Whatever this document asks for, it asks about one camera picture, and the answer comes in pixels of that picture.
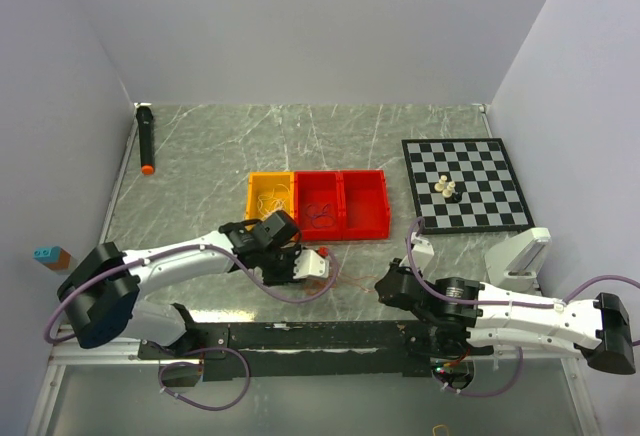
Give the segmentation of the yellow plastic bin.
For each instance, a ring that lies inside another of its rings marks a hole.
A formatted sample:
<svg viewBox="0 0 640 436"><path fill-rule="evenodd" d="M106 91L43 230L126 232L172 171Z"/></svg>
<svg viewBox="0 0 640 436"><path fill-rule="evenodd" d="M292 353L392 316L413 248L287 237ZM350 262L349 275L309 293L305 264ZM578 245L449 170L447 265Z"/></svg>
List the yellow plastic bin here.
<svg viewBox="0 0 640 436"><path fill-rule="evenodd" d="M263 220L277 210L295 217L295 174L250 172L244 219Z"/></svg>

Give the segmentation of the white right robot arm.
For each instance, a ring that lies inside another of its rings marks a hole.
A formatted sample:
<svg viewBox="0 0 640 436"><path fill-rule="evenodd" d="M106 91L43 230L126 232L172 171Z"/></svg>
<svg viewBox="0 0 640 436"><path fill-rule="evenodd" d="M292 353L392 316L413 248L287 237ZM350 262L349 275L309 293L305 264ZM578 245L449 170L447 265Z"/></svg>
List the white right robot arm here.
<svg viewBox="0 0 640 436"><path fill-rule="evenodd" d="M429 358L491 354L500 346L581 356L597 371L633 375L634 341L621 299L601 292L566 302L460 277L423 280L394 259L375 285L380 303L411 313L426 328L412 352Z"/></svg>

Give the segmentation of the red plastic bin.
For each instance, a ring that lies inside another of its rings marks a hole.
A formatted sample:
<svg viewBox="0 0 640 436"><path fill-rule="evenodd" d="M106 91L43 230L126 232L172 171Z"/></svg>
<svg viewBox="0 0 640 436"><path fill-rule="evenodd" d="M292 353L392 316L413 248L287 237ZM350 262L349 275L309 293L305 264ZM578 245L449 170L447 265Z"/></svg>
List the red plastic bin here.
<svg viewBox="0 0 640 436"><path fill-rule="evenodd" d="M341 183L337 171L295 173L296 221L305 242L342 239Z"/></svg>
<svg viewBox="0 0 640 436"><path fill-rule="evenodd" d="M382 170L342 171L345 240L383 240L389 237L391 210Z"/></svg>

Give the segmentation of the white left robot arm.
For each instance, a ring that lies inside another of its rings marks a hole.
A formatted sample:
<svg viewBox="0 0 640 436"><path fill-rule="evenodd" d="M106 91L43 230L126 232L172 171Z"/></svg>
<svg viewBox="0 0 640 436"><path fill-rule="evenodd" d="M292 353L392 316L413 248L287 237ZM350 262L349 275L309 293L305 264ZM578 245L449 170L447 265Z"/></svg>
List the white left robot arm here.
<svg viewBox="0 0 640 436"><path fill-rule="evenodd" d="M96 246L57 290L53 319L66 318L71 338L95 349L118 337L150 340L176 358L193 353L201 339L180 303L153 303L150 294L205 275L241 272L275 299L275 287L325 276L326 263L301 243L284 211L267 219L229 222L182 243L145 250Z"/></svg>

